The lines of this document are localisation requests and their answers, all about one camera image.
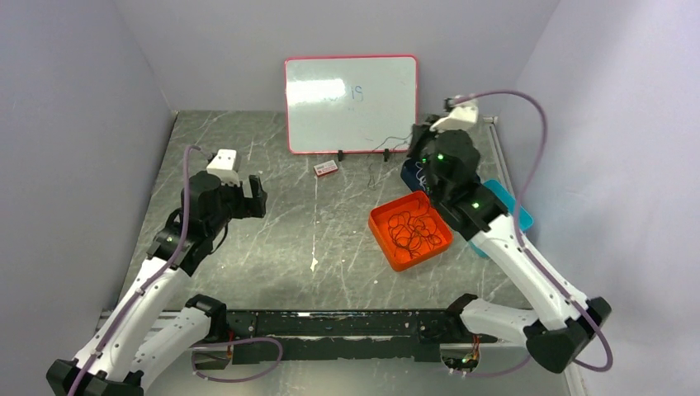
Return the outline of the dark navy plastic tray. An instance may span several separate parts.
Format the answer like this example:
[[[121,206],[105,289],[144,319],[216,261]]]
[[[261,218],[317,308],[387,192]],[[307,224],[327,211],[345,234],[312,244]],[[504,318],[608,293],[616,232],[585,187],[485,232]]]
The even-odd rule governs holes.
[[[424,172],[424,161],[412,158],[406,159],[401,168],[400,177],[404,184],[412,191],[422,191],[429,194],[428,184]]]

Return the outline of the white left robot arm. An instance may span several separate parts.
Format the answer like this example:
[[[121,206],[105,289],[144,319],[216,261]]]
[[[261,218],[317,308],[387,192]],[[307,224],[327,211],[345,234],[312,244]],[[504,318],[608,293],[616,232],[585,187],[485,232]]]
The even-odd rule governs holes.
[[[181,204],[154,236],[135,280],[107,321],[70,360],[56,360],[46,372],[55,395],[143,395],[154,380],[197,342],[230,335],[225,303],[195,295],[174,322],[148,333],[167,303],[218,248],[233,219],[263,218],[267,192],[260,177],[225,183],[207,171],[188,178]]]

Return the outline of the orange plastic tray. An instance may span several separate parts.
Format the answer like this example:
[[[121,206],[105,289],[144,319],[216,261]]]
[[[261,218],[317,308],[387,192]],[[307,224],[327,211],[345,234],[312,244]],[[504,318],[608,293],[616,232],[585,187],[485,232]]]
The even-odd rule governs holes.
[[[452,231],[422,191],[374,208],[368,226],[396,272],[445,252],[453,242]]]

